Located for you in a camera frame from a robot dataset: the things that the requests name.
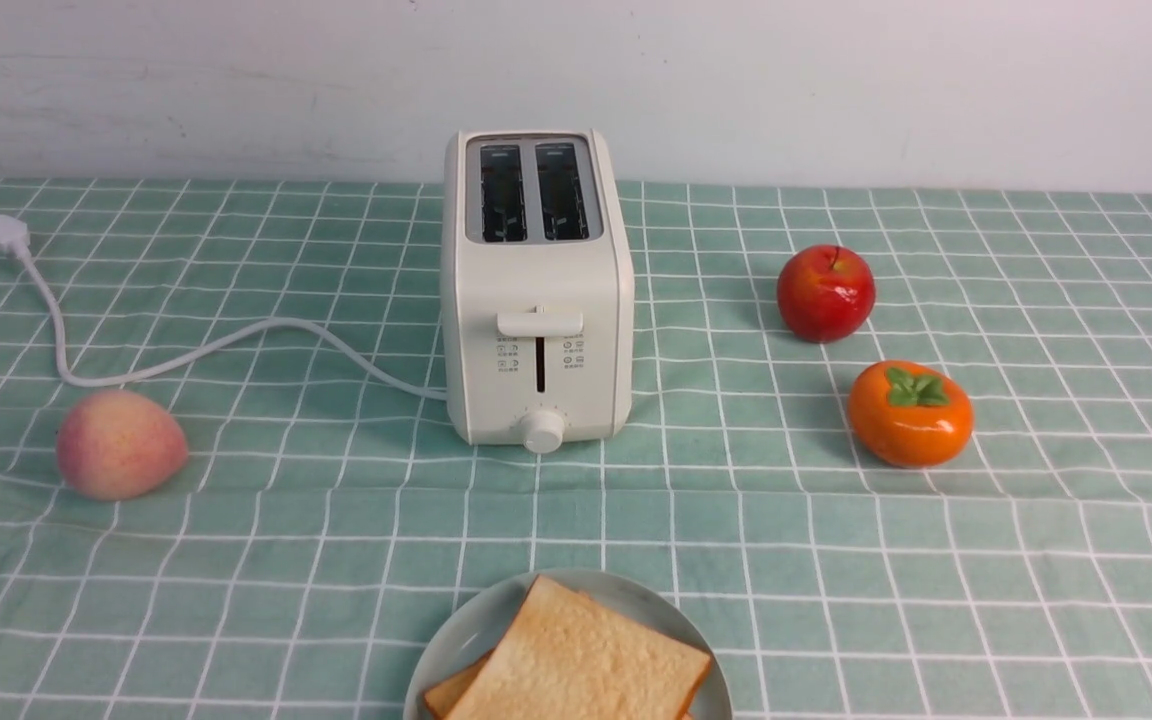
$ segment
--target red apple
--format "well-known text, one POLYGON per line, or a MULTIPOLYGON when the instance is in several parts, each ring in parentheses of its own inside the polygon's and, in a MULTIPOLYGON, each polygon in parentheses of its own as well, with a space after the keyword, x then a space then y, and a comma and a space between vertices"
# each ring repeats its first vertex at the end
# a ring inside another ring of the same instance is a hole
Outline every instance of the red apple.
POLYGON ((869 264, 846 247, 801 250, 776 280, 776 304, 786 327, 809 342, 850 336, 874 309, 874 296, 869 264))

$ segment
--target white power cord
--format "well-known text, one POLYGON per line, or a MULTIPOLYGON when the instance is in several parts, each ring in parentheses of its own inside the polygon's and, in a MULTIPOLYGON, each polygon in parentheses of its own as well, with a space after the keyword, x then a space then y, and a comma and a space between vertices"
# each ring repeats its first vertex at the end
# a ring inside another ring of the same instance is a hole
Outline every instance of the white power cord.
POLYGON ((109 378, 78 378, 74 373, 69 372, 69 363, 65 358, 65 319, 61 318, 60 314, 60 304, 56 302, 55 296, 51 295, 51 290, 47 288, 47 282, 45 279, 41 279, 41 274, 38 274, 38 268, 33 264, 33 256, 29 253, 28 225, 21 222, 17 218, 0 215, 0 250, 17 256, 20 263, 24 265, 24 270, 26 270, 29 278, 33 279, 33 285, 38 286, 38 291, 41 293, 41 298, 47 302, 47 310, 51 312, 51 323, 54 325, 56 333, 56 370, 60 373, 61 379, 65 379, 68 384, 73 384, 73 386, 109 387, 116 386, 116 384, 143 381, 145 378, 159 376, 168 372, 168 370, 174 370, 179 366, 194 363, 194 361, 199 359, 204 355, 220 350, 221 347, 236 343, 240 340, 243 340, 243 338, 252 336, 252 334, 273 328, 297 328, 314 333, 317 336, 323 338, 323 340, 329 342, 329 344, 335 347, 339 351, 344 353, 349 359, 355 361, 355 363, 366 370, 367 373, 374 374, 380 378, 381 381, 385 381, 393 387, 410 392, 412 395, 419 397, 429 397, 429 400, 447 400, 447 393, 442 391, 416 387, 410 382, 400 381, 396 377, 385 373, 381 369, 369 363, 364 356, 354 351, 353 348, 346 344, 344 341, 340 340, 340 338, 334 336, 334 334, 327 332, 324 327, 320 327, 320 325, 306 323, 306 320, 296 318, 268 318, 267 320, 252 323, 251 325, 247 325, 247 327, 241 331, 229 333, 227 336, 220 338, 220 340, 198 347, 197 350, 185 353, 176 359, 168 359, 166 363, 153 365, 152 367, 136 370, 134 373, 109 378))

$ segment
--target white plate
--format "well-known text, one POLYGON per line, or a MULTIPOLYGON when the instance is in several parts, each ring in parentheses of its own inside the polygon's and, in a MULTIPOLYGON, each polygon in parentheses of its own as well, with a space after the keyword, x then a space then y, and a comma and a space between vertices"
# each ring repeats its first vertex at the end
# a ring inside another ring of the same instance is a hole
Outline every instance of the white plate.
MULTIPOLYGON (((700 630, 677 607, 634 579, 584 568, 524 573, 502 579, 476 594, 460 611, 453 612, 447 623, 439 628, 416 664, 412 682, 407 688, 403 720, 434 720, 420 700, 420 695, 497 646, 517 615, 526 589, 531 588, 531 582, 538 574, 547 575, 573 591, 590 593, 607 609, 620 612, 626 617, 713 655, 713 649, 702 637, 700 630)), ((708 677, 696 692, 690 712, 695 720, 732 720, 732 695, 727 691, 727 680, 723 679, 722 667, 719 667, 717 659, 708 677)))

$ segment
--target toaster knob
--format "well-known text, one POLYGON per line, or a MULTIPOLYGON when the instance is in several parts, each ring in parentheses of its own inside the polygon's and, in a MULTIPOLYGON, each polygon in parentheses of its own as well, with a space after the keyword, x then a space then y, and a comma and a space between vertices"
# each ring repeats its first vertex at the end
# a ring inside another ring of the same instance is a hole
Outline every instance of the toaster knob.
POLYGON ((558 450, 563 442, 566 423, 562 415, 553 410, 532 410, 522 416, 522 445, 536 455, 558 450))

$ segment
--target orange persimmon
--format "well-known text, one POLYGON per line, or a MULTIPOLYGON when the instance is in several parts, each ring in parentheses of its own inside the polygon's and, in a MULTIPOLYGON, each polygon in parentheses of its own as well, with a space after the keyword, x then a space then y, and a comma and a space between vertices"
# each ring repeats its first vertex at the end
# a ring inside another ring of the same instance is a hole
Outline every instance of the orange persimmon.
POLYGON ((847 419, 881 460, 929 468, 954 458, 972 439, 972 399, 931 367, 884 359, 852 382, 847 419))

